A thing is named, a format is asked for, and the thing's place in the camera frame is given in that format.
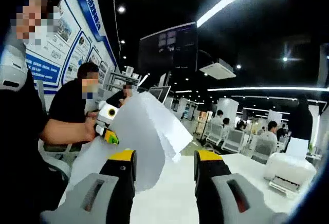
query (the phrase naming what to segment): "desk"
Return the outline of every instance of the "desk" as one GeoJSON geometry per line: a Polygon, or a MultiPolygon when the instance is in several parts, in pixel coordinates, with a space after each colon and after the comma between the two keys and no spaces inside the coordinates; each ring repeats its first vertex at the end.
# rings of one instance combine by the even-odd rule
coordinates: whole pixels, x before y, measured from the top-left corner
{"type": "MultiPolygon", "coordinates": [[[[300,196],[291,200],[269,188],[263,178],[265,165],[241,154],[222,155],[232,173],[239,173],[264,193],[267,206],[276,212],[289,212],[300,196]]],[[[136,194],[131,210],[131,224],[190,223],[198,224],[194,196],[193,156],[182,156],[179,163],[166,161],[160,179],[150,190],[136,194]]]]}

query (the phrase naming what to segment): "sheet of paper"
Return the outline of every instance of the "sheet of paper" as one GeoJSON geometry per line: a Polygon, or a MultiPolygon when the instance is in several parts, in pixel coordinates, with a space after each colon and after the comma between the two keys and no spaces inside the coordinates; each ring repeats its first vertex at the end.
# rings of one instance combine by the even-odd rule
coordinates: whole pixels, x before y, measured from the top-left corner
{"type": "Polygon", "coordinates": [[[308,140],[291,138],[286,154],[304,160],[308,150],[308,140]]]}

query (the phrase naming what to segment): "black ceiling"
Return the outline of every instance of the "black ceiling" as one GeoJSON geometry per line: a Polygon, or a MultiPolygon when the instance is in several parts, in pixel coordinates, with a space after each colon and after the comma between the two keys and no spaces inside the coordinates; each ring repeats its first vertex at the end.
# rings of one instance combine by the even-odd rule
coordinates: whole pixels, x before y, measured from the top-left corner
{"type": "MultiPolygon", "coordinates": [[[[137,69],[139,39],[179,24],[197,21],[220,0],[115,0],[126,13],[117,13],[119,56],[113,0],[99,0],[104,26],[120,70],[137,69]]],[[[238,86],[316,86],[319,73],[319,45],[329,43],[328,0],[237,0],[198,28],[198,65],[221,58],[235,70],[236,78],[216,80],[202,72],[173,72],[174,91],[192,90],[211,103],[208,88],[238,86]],[[298,61],[283,62],[284,47],[298,61]]],[[[143,84],[157,84],[151,72],[143,84]]],[[[327,100],[328,92],[307,92],[309,98],[327,100]]],[[[293,97],[296,92],[254,91],[254,95],[293,97]]],[[[248,92],[212,92],[212,96],[248,95],[248,92]]]]}

